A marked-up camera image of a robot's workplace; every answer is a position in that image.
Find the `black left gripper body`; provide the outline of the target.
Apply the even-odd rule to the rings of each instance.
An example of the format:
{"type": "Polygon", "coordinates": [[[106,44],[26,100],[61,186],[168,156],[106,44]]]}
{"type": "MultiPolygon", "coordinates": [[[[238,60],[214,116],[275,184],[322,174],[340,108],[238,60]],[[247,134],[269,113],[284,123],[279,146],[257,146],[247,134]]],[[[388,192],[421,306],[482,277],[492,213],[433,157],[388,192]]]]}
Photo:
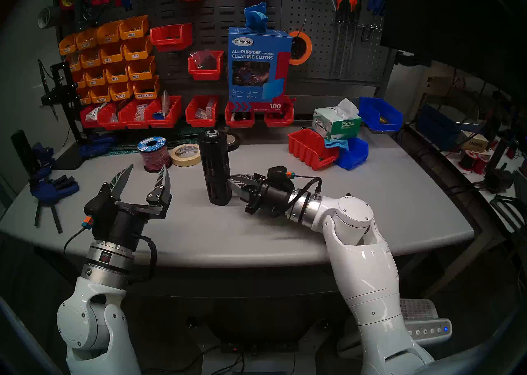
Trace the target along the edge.
{"type": "Polygon", "coordinates": [[[144,226],[149,220],[147,206],[105,201],[93,208],[93,236],[135,252],[144,226]]]}

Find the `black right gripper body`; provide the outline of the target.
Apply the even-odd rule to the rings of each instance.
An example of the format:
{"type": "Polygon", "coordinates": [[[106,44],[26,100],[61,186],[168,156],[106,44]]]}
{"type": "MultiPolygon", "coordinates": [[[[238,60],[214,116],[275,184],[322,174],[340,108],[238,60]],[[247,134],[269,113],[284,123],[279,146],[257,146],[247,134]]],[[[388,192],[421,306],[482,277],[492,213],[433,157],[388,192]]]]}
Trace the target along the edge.
{"type": "Polygon", "coordinates": [[[277,217],[287,213],[298,201],[298,190],[292,180],[258,182],[257,210],[277,217]]]}

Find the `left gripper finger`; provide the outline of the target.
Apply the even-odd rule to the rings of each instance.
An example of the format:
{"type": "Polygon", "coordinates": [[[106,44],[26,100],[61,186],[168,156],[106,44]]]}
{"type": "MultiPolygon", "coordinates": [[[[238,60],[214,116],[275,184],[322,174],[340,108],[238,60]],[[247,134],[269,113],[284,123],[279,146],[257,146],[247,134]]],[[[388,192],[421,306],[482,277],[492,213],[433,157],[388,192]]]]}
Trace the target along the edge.
{"type": "Polygon", "coordinates": [[[165,219],[172,199],[168,168],[163,165],[153,190],[147,195],[147,214],[149,219],[165,219]]]}
{"type": "Polygon", "coordinates": [[[118,172],[110,182],[104,182],[99,190],[99,199],[117,202],[121,200],[121,194],[124,191],[128,179],[133,170],[133,164],[118,172]]]}

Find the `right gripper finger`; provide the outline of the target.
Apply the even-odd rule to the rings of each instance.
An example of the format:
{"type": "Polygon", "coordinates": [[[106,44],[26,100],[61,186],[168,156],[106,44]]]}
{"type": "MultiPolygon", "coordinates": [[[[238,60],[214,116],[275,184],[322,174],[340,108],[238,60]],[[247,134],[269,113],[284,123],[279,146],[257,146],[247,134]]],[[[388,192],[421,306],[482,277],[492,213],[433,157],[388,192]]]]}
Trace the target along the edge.
{"type": "Polygon", "coordinates": [[[246,202],[245,212],[255,214],[261,207],[261,189],[264,180],[230,180],[231,190],[246,202]]]}
{"type": "Polygon", "coordinates": [[[260,174],[234,174],[228,178],[230,184],[261,184],[267,178],[260,174]]]}

